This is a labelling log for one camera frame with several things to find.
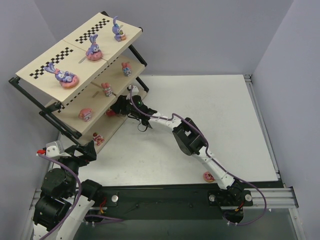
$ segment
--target silver bolt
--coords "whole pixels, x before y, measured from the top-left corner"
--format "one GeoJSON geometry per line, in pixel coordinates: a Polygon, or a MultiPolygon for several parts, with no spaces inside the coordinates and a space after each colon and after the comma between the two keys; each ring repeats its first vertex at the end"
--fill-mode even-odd
{"type": "Polygon", "coordinates": [[[247,194],[245,195],[245,200],[248,201],[248,202],[251,202],[252,201],[252,196],[250,194],[247,194]]]}
{"type": "Polygon", "coordinates": [[[119,197],[117,195],[113,195],[111,197],[111,201],[114,202],[114,203],[118,202],[118,199],[119,199],[119,197]]]}
{"type": "Polygon", "coordinates": [[[215,195],[211,194],[211,195],[209,196],[209,201],[210,201],[210,202],[214,202],[215,199],[216,199],[216,196],[215,196],[215,195]]]}

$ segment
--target shelf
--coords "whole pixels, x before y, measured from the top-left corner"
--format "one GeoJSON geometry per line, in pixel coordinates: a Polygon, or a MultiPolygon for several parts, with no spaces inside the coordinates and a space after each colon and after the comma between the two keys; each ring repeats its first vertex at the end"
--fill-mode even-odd
{"type": "Polygon", "coordinates": [[[85,56],[85,51],[61,40],[16,75],[65,105],[108,67],[103,59],[92,62],[85,58],[82,61],[85,56]],[[44,70],[49,62],[57,69],[77,75],[79,84],[70,89],[62,88],[55,75],[44,70]]]}
{"type": "MultiPolygon", "coordinates": [[[[139,95],[144,99],[147,93],[142,88],[139,88],[139,95]]],[[[93,133],[97,132],[104,138],[104,142],[101,145],[94,146],[96,153],[99,153],[127,118],[127,116],[106,116],[103,114],[78,141],[84,145],[90,142],[93,139],[93,133]]],[[[70,140],[67,140],[66,136],[62,135],[61,138],[64,143],[66,141],[70,143],[70,145],[64,146],[65,148],[73,144],[70,140]]]]}
{"type": "Polygon", "coordinates": [[[89,84],[70,103],[53,114],[74,130],[85,134],[116,100],[114,95],[106,96],[100,87],[89,84]],[[86,108],[92,109],[90,121],[78,118],[80,111],[86,108]]]}
{"type": "Polygon", "coordinates": [[[96,42],[103,53],[102,58],[110,64],[142,34],[142,29],[139,27],[119,20],[116,22],[119,26],[123,25],[121,30],[126,35],[124,41],[115,40],[115,34],[112,32],[113,19],[101,13],[93,16],[63,40],[87,51],[91,46],[89,37],[98,34],[96,42]]]}
{"type": "Polygon", "coordinates": [[[102,83],[109,83],[113,92],[120,95],[145,69],[145,66],[136,60],[120,55],[110,63],[107,70],[102,72],[92,83],[101,88],[102,83]],[[132,74],[125,76],[122,71],[121,63],[130,62],[132,74]]]}

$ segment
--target top shelf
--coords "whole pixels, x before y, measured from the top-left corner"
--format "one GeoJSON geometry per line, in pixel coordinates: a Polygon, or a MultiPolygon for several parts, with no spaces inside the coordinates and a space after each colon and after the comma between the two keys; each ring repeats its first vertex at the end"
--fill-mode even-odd
{"type": "Polygon", "coordinates": [[[116,41],[112,32],[113,19],[98,13],[19,70],[16,75],[65,105],[106,70],[142,33],[141,28],[121,21],[117,23],[119,26],[123,25],[121,29],[127,36],[126,40],[116,41]],[[103,58],[93,62],[86,58],[86,51],[91,45],[89,36],[95,33],[99,34],[97,43],[103,58]],[[79,84],[70,89],[62,88],[54,74],[44,70],[50,62],[54,63],[57,69],[77,75],[79,84]]]}
{"type": "Polygon", "coordinates": [[[89,37],[98,34],[96,43],[103,53],[102,58],[110,64],[142,34],[142,29],[139,27],[119,20],[116,23],[119,26],[122,25],[121,30],[125,33],[126,40],[121,42],[115,40],[115,34],[112,32],[114,25],[113,18],[105,16],[102,13],[96,14],[63,40],[87,51],[91,46],[89,37]]]}

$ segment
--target white table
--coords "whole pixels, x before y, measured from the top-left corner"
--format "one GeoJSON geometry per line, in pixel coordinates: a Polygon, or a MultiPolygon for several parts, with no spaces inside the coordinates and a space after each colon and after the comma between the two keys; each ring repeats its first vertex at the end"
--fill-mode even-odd
{"type": "MultiPolygon", "coordinates": [[[[242,75],[141,79],[150,88],[143,102],[167,116],[190,117],[231,173],[249,182],[278,180],[242,75]]],[[[137,125],[127,119],[97,160],[79,169],[80,180],[103,186],[205,183],[205,168],[180,151],[172,134],[159,129],[140,132],[137,125]]],[[[64,136],[61,140],[65,148],[72,144],[64,136]]]]}

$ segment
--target gray floor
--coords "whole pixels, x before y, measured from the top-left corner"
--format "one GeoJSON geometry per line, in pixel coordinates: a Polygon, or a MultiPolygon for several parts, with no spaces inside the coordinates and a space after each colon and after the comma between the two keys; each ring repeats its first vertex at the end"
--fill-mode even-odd
{"type": "MultiPolygon", "coordinates": [[[[261,213],[246,210],[243,222],[261,213]]],[[[128,220],[122,223],[82,224],[74,240],[297,240],[289,211],[273,209],[248,226],[227,226],[224,220],[128,220]]]]}

